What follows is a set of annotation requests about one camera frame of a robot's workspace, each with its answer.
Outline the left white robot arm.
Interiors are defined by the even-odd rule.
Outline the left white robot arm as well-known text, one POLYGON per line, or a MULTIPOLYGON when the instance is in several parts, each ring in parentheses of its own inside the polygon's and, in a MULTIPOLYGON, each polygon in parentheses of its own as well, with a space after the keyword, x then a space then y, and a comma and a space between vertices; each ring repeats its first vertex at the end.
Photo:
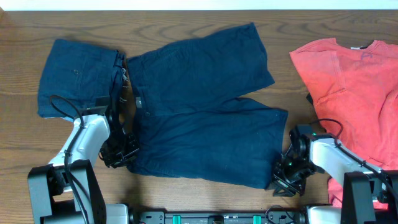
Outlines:
POLYGON ((34 223, 129 223, 125 204, 107 204, 94 173, 122 167, 139 150, 108 106, 81 110, 61 151, 45 166, 34 167, 27 181, 34 223))

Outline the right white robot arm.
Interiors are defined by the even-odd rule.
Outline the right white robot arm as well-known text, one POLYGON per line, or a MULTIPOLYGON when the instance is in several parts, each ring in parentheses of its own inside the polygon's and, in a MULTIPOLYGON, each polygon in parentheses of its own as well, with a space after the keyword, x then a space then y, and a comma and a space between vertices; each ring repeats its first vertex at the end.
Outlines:
POLYGON ((291 134, 276 163, 274 195, 303 195, 307 177, 326 172, 343 188, 340 208, 309 205, 294 223, 397 223, 397 171, 383 170, 348 150, 331 134, 291 134))

